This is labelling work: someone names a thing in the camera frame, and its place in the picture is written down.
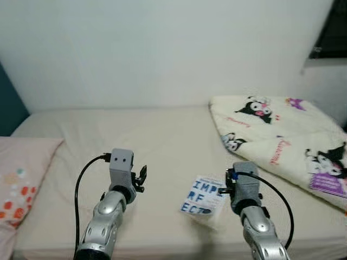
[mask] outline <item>black cable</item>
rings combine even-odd
[[[98,157],[95,157],[93,160],[91,160],[89,163],[86,164],[86,166],[82,169],[80,175],[78,176],[77,182],[76,182],[76,188],[75,188],[75,217],[76,217],[76,239],[75,239],[75,253],[77,251],[77,248],[80,244],[80,214],[78,210],[78,189],[80,186],[80,181],[82,179],[83,174],[87,170],[87,168],[95,161],[99,159],[104,159],[106,162],[110,162],[111,154],[105,153],[103,155],[100,155]]]
[[[288,249],[289,248],[289,245],[291,244],[292,242],[292,239],[293,239],[293,234],[294,234],[294,217],[293,217],[293,212],[292,212],[292,209],[291,207],[289,206],[289,203],[287,202],[286,198],[282,195],[282,193],[277,190],[275,188],[275,186],[273,186],[271,183],[269,183],[268,181],[264,180],[262,177],[259,177],[259,176],[256,176],[256,175],[253,175],[253,174],[250,174],[250,173],[247,173],[247,172],[237,172],[236,173],[237,175],[243,175],[243,176],[249,176],[251,178],[254,178],[254,179],[257,179],[263,183],[265,183],[267,186],[269,186],[271,189],[273,189],[277,195],[283,200],[284,204],[286,204],[286,207],[288,209],[288,213],[289,213],[289,217],[291,219],[291,230],[290,230],[290,233],[289,233],[289,237],[288,237],[288,240],[287,240],[287,243],[286,245],[284,246],[285,249]]]

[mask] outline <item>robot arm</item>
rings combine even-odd
[[[236,176],[238,172],[258,175],[254,163],[237,162],[233,169],[227,170],[227,188],[219,192],[230,194],[232,210],[241,217],[243,236],[251,248],[253,259],[290,260],[285,247],[277,238],[266,208],[261,207],[259,181],[248,176]]]
[[[93,218],[83,233],[74,260],[110,260],[123,220],[126,205],[132,203],[136,191],[143,192],[147,176],[144,166],[137,178],[131,172],[134,154],[130,150],[113,149],[110,159],[111,185],[94,208]]]

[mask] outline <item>white blanket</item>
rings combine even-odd
[[[216,96],[210,111],[225,147],[345,209],[346,134],[307,101]]]

